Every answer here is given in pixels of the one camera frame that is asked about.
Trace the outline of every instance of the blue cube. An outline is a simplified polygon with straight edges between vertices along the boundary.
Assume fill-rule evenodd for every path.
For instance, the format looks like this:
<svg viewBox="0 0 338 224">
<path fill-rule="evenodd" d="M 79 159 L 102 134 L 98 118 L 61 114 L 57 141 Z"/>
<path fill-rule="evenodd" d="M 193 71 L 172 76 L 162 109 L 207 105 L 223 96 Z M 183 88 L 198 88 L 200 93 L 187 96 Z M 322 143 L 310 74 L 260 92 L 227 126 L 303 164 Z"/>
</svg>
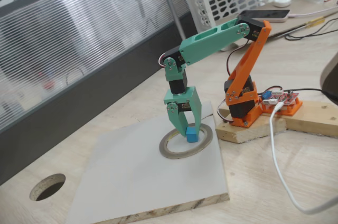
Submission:
<svg viewBox="0 0 338 224">
<path fill-rule="evenodd" d="M 199 136 L 196 134 L 196 128 L 195 128 L 195 126 L 193 126 L 193 127 L 187 127 L 185 133 L 186 133 L 186 140 L 189 143 L 193 143 L 193 142 L 198 142 L 199 141 Z"/>
</svg>

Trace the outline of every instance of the white cable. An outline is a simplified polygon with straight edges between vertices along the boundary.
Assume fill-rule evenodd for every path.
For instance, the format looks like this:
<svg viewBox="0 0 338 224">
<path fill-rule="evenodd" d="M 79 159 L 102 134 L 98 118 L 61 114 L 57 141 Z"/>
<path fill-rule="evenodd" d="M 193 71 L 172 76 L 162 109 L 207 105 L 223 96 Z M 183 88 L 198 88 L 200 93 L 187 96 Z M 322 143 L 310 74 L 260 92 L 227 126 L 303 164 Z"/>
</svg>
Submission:
<svg viewBox="0 0 338 224">
<path fill-rule="evenodd" d="M 323 9 L 323 10 L 319 10 L 319 11 L 311 12 L 311 13 L 307 13 L 307 14 L 288 14 L 288 17 L 289 18 L 307 17 L 307 16 L 310 16 L 310 15 L 313 15 L 313 14 L 319 14 L 319 13 L 323 13 L 323 12 L 333 10 L 333 9 L 338 10 L 338 6 L 330 7 L 330 8 L 327 8 L 327 9 Z"/>
<path fill-rule="evenodd" d="M 220 104 L 219 104 L 219 106 L 217 107 L 217 114 L 220 116 L 220 118 L 222 118 L 223 119 L 223 121 L 225 121 L 225 122 L 233 122 L 232 120 L 228 120 L 228 119 L 226 119 L 225 117 L 223 117 L 222 115 L 221 115 L 221 113 L 220 113 L 220 107 L 221 107 L 221 105 L 225 102 L 226 100 L 224 99 Z"/>
<path fill-rule="evenodd" d="M 277 164 L 277 160 L 276 160 L 276 155 L 275 155 L 275 143 L 274 143 L 274 128 L 273 128 L 273 117 L 275 115 L 275 113 L 280 110 L 282 108 L 282 106 L 284 105 L 283 102 L 279 102 L 275 108 L 274 111 L 272 112 L 271 116 L 270 116 L 270 133 L 271 133 L 271 150 L 272 150 L 272 154 L 273 154 L 273 160 L 274 160 L 274 164 L 279 176 L 279 179 L 281 180 L 281 183 L 283 184 L 287 194 L 289 195 L 292 204 L 294 204 L 294 206 L 301 211 L 304 214 L 315 214 L 315 213 L 319 213 L 322 212 L 330 207 L 333 207 L 334 205 L 338 204 L 338 196 L 335 196 L 334 198 L 328 200 L 327 202 L 325 202 L 324 204 L 321 204 L 320 206 L 317 207 L 313 207 L 310 209 L 304 209 L 302 208 L 298 202 L 295 200 L 294 196 L 292 195 L 292 192 L 290 191 L 289 187 L 287 186 L 283 176 L 281 175 L 281 172 L 279 170 L 278 164 Z"/>
<path fill-rule="evenodd" d="M 159 66 L 162 67 L 162 68 L 164 68 L 164 65 L 161 64 L 161 60 L 162 60 L 164 54 L 165 54 L 165 52 L 164 52 L 161 56 L 159 56 L 159 58 L 158 58 L 158 64 L 159 64 Z"/>
</svg>

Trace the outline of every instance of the hole in desk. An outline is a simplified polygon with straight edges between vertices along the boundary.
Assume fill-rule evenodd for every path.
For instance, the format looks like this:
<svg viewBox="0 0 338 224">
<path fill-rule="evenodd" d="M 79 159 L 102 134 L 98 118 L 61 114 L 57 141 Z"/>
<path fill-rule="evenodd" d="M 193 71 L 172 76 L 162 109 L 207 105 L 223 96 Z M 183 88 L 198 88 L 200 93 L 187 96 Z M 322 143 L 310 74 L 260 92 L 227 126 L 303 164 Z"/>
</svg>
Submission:
<svg viewBox="0 0 338 224">
<path fill-rule="evenodd" d="M 64 174 L 54 174 L 39 182 L 31 191 L 30 199 L 40 201 L 54 195 L 65 182 Z"/>
</svg>

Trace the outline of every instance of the red circuit board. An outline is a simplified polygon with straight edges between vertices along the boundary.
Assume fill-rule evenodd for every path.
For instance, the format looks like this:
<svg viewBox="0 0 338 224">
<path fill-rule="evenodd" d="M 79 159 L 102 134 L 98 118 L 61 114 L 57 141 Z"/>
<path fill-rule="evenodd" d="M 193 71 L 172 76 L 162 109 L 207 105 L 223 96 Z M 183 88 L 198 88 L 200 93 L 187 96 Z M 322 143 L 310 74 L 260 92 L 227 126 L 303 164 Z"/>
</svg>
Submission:
<svg viewBox="0 0 338 224">
<path fill-rule="evenodd" d="M 283 101 L 284 105 L 291 105 L 297 98 L 299 93 L 283 93 L 283 94 L 273 94 L 269 99 L 277 99 L 278 102 Z"/>
</svg>

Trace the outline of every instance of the wooden block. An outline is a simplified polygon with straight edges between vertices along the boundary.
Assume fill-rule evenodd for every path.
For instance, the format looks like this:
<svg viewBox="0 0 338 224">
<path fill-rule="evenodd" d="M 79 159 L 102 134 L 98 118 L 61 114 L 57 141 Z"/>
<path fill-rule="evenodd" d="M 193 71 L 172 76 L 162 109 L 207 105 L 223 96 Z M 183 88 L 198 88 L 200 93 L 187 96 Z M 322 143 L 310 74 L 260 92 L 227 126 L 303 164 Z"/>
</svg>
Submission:
<svg viewBox="0 0 338 224">
<path fill-rule="evenodd" d="M 283 118 L 274 119 L 273 124 L 275 132 L 286 130 L 286 121 Z M 232 126 L 229 123 L 222 122 L 216 127 L 216 132 L 219 139 L 234 143 L 243 143 L 254 138 L 265 137 L 270 135 L 269 117 L 258 117 L 249 128 Z"/>
<path fill-rule="evenodd" d="M 229 107 L 226 105 L 220 107 L 220 113 L 229 114 Z M 270 117 L 270 114 L 263 113 L 261 117 Z M 276 115 L 275 117 L 285 119 L 286 128 L 290 130 L 332 137 L 338 136 L 338 108 L 334 104 L 303 101 L 303 105 L 294 116 Z"/>
<path fill-rule="evenodd" d="M 120 128 L 99 139 L 68 212 L 67 224 L 123 224 L 229 200 L 211 103 L 202 105 L 202 123 L 212 141 L 202 151 L 172 160 L 159 152 L 172 129 L 167 114 Z M 192 113 L 186 114 L 194 122 Z M 181 135 L 173 152 L 200 144 Z"/>
</svg>

